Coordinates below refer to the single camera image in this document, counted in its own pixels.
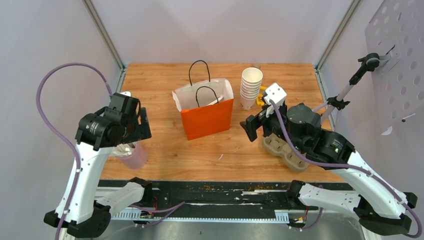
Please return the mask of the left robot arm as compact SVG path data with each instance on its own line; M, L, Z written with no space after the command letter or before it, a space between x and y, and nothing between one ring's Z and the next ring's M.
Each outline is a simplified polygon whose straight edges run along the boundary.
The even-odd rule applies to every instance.
M134 177L119 190L95 199L100 177L113 149L152 136L147 111L131 93L116 92L108 106L88 113L78 123L77 156L62 200L45 214L44 222L75 238L97 238L112 217L132 204L149 206L152 184Z

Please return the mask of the orange paper takeout bag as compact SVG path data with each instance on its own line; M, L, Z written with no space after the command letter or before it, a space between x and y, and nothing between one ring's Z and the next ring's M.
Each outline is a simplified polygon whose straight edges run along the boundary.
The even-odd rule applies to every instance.
M193 82L192 67L204 63L208 78ZM172 98L180 112L187 139L194 140L230 129L234 93L226 78L211 78L209 66L204 60L196 60L188 70L188 84L172 91Z

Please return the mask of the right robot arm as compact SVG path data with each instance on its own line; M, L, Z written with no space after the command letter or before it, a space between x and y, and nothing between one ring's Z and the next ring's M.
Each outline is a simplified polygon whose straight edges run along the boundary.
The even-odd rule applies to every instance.
M340 176L354 189L354 193L342 193L293 180L285 195L290 208L316 206L342 213L381 236L416 239L422 235L421 221L413 211L417 196L389 185L344 136L322 128L320 114L303 103L266 105L240 126L250 141L257 139L259 128L265 137L279 137L301 160Z

